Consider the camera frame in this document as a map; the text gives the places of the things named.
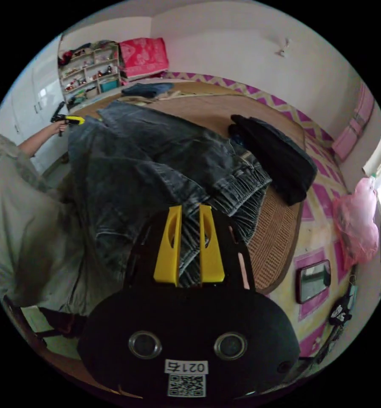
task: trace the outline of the white wall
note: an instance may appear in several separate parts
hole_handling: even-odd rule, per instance
[[[381,208],[378,205],[375,223],[380,231]],[[339,357],[362,331],[380,301],[381,290],[381,262],[380,247],[376,256],[367,264],[358,265],[356,270],[356,284],[358,286],[356,304],[352,310],[352,319],[348,321],[341,337],[334,348],[322,361],[319,369],[332,363]]]
[[[353,192],[358,181],[364,177],[362,168],[381,141],[381,109],[375,102],[369,123],[363,135],[343,163],[339,164],[349,191]]]
[[[297,20],[259,3],[213,2],[152,20],[171,71],[255,86],[298,108],[336,138],[356,106],[360,78],[328,42]],[[289,57],[275,53],[292,40]]]
[[[151,21],[151,17],[126,17],[87,25],[65,34],[59,53],[100,40],[121,42],[132,38],[150,37]]]

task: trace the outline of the cabinet door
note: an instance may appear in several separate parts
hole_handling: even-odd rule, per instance
[[[0,106],[0,134],[16,145],[25,139],[16,121],[12,106],[12,92],[8,93]]]
[[[36,56],[33,63],[33,88],[44,126],[50,124],[55,110],[64,101],[57,64],[60,39],[61,36],[58,36],[49,43]],[[68,113],[67,108],[64,106],[60,113]],[[40,148],[36,157],[45,167],[45,170],[67,152],[67,145],[67,132],[65,132],[63,137],[54,136]]]
[[[11,91],[14,115],[25,139],[44,127],[33,90],[33,64],[19,75]]]

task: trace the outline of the label sticker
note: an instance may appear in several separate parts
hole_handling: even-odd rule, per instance
[[[205,375],[169,375],[168,397],[200,398],[205,396]]]
[[[165,374],[206,375],[208,373],[207,361],[165,360]]]

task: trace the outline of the camera lens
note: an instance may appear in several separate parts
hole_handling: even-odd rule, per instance
[[[247,340],[238,333],[225,333],[214,344],[214,352],[223,360],[240,358],[247,349]]]
[[[145,360],[157,357],[162,351],[159,339],[148,331],[134,333],[129,339],[128,347],[136,357]]]

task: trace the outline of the gray shirt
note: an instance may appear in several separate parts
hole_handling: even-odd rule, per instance
[[[121,288],[87,249],[72,204],[0,135],[0,300],[88,315]]]

